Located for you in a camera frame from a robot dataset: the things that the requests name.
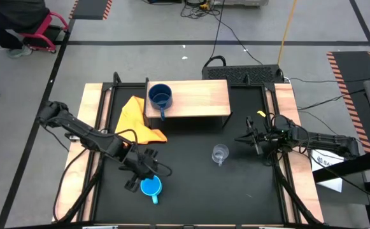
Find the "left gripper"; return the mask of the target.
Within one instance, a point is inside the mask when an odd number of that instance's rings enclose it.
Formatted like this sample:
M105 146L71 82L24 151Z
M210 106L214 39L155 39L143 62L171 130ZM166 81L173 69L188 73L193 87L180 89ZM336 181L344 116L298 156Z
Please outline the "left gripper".
M140 154L136 159L126 158L120 170L130 171L134 175L128 180L124 188L131 192L137 192L139 188L139 180L152 179L155 175L155 157L158 151L147 148L144 154Z

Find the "turquoise plastic mug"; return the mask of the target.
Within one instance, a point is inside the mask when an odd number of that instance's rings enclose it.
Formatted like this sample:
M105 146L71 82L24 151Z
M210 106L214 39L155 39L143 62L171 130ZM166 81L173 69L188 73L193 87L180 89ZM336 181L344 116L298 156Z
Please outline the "turquoise plastic mug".
M146 178L140 182L141 192L151 197L154 204L159 203L158 195L162 191L162 183L158 176L154 175L153 178Z

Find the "black computer case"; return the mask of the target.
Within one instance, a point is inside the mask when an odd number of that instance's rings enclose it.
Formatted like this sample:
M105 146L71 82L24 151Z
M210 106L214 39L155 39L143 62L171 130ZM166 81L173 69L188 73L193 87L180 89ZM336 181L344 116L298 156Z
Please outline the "black computer case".
M278 65L204 67L204 80L228 80L231 84L283 83L283 71Z

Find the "wooden shelf with black legs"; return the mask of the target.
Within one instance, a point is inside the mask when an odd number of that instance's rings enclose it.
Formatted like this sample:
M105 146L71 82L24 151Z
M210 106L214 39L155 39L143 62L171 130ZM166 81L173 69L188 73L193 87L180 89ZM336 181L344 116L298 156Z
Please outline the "wooden shelf with black legs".
M165 112L166 118L221 117L226 126L232 116L230 83L227 80L146 81L143 108L145 119L160 118L160 110L152 107L150 89L158 84L167 85L173 103Z

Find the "red rolling stool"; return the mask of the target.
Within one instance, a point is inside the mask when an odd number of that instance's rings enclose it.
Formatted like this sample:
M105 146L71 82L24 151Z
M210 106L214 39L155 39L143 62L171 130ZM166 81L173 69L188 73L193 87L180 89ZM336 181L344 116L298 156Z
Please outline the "red rolling stool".
M58 18L62 25L52 25L54 18ZM58 13L49 11L39 26L35 27L31 32L23 32L20 35L23 37L23 44L31 50L44 50L56 53L57 49L54 42L61 32L65 34L69 32L68 24Z

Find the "black hazard striped mat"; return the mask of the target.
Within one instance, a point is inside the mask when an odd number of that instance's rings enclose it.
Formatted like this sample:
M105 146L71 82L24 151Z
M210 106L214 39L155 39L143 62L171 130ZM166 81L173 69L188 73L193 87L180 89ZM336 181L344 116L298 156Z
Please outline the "black hazard striped mat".
M370 52L327 52L327 59L357 137L370 153L370 106L364 89L364 82L370 81Z
M113 0L75 0L69 15L73 20L106 20Z

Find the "clear glass mug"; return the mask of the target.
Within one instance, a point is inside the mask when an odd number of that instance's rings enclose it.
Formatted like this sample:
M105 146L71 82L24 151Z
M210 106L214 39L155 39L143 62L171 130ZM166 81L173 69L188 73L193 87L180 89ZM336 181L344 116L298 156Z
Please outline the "clear glass mug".
M224 144L217 144L213 148L213 152L211 154L212 160L221 166L224 160L229 156L229 149Z

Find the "white power strip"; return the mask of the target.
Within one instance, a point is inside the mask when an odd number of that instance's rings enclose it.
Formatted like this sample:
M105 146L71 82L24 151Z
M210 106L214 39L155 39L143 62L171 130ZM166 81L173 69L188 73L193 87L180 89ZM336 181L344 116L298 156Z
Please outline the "white power strip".
M211 0L214 5L225 6L248 6L261 7L267 6L269 0Z

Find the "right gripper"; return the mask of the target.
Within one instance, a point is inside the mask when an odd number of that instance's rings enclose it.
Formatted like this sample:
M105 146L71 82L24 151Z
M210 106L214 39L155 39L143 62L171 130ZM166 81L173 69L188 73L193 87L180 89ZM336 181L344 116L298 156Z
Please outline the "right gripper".
M247 134L237 137L235 141L243 142L243 143L251 143L259 156L264 156L264 155L268 156L271 151L268 148L268 146L265 144L265 142L267 141L266 135L259 132L251 116L246 117L246 126L247 126Z

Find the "orange cloth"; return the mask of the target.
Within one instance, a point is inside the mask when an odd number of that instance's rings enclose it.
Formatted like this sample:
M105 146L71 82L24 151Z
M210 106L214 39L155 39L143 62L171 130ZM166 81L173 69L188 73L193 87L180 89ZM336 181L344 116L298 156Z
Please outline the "orange cloth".
M167 142L167 137L159 129L150 129L143 118L144 99L132 96L123 106L115 133L138 144Z

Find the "white paper sign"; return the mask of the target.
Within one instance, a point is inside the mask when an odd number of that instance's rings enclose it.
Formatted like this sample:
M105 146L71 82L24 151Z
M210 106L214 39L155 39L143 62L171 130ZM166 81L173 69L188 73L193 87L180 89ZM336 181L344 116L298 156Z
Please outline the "white paper sign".
M313 172L320 170L324 167L329 167L331 165L341 163L345 160L342 156L338 156L330 151L320 149L311 150L310 158L311 158L311 168ZM343 180L341 178L334 178L328 181L317 182L317 184L339 193L342 192L343 186L342 183Z

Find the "wooden side board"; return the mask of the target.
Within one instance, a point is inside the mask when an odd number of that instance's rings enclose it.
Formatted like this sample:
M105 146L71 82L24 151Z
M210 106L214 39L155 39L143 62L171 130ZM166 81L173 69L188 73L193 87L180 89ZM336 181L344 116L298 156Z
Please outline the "wooden side board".
M287 83L275 84L275 95L281 115L301 125L292 85ZM295 151L288 153L289 164L292 171L294 188L304 205L314 217L324 222L316 184L311 169L311 160Z
M102 83L87 83L77 118L86 124L106 131L111 90L104 89ZM84 150L80 142L72 142L66 160L68 170L60 180L61 187L54 205L56 218L61 219L72 207L90 178L94 176L99 161L99 153Z

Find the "dark blue ceramic mug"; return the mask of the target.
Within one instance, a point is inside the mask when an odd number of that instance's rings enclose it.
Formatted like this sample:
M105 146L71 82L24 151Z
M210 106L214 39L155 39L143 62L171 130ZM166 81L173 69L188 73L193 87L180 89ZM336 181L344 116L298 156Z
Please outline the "dark blue ceramic mug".
M148 92L151 107L160 112L160 118L165 120L165 110L169 109L173 103L173 93L166 84L156 84Z

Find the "black metal beam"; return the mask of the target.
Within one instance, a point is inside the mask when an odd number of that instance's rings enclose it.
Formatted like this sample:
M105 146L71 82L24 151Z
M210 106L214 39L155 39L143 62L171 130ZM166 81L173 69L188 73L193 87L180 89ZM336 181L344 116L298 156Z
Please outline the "black metal beam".
M313 172L316 183L370 170L370 153Z

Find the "person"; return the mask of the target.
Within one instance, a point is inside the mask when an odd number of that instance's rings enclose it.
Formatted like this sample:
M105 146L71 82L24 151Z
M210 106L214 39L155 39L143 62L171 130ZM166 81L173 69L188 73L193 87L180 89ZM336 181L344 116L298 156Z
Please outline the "person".
M0 46L9 57L30 55L32 50L8 31L33 29L48 13L45 0L0 0Z

